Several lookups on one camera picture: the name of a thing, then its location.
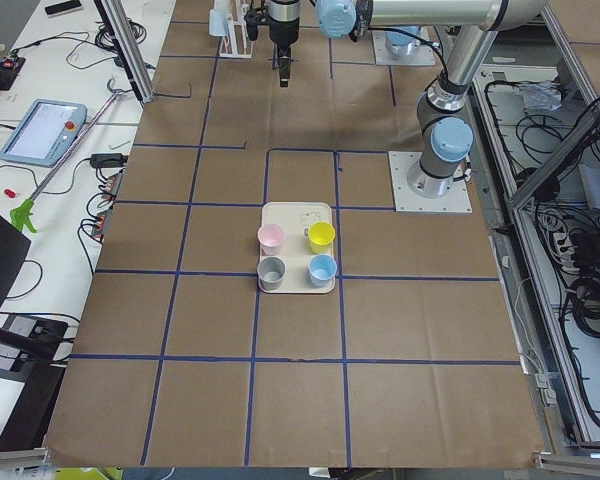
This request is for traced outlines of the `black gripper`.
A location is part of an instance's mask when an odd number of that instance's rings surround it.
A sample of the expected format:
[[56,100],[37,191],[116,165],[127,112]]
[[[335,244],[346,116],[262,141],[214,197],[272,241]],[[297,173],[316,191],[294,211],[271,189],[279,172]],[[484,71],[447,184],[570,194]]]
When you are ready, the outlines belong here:
[[287,88],[291,78],[291,45],[299,38],[300,19],[277,21],[269,18],[269,38],[277,46],[279,86]]

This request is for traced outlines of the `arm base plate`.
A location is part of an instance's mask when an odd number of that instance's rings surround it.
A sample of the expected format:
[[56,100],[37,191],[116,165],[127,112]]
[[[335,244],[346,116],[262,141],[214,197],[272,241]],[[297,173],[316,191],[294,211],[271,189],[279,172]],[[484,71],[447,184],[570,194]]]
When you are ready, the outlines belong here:
[[436,179],[421,169],[420,156],[420,152],[388,152],[395,210],[417,214],[470,214],[472,207],[461,167],[448,179]]
[[436,63],[436,56],[431,48],[409,36],[373,31],[372,39],[377,65],[425,67]]

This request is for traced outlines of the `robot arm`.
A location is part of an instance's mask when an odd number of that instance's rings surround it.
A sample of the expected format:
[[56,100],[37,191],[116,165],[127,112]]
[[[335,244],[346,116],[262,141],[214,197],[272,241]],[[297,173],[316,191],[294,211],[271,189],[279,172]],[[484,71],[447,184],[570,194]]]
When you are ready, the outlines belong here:
[[395,26],[385,30],[385,48],[391,60],[414,60],[428,49],[420,26]]
[[[496,37],[540,14],[540,1],[264,1],[258,58],[265,65],[265,105],[253,146],[293,165],[284,173],[307,194],[307,166],[333,180],[329,158],[416,150],[403,187],[438,199],[467,159],[474,133],[468,92]],[[430,66],[379,65],[375,34],[404,48],[412,32],[431,49],[439,30],[457,38],[433,51]]]

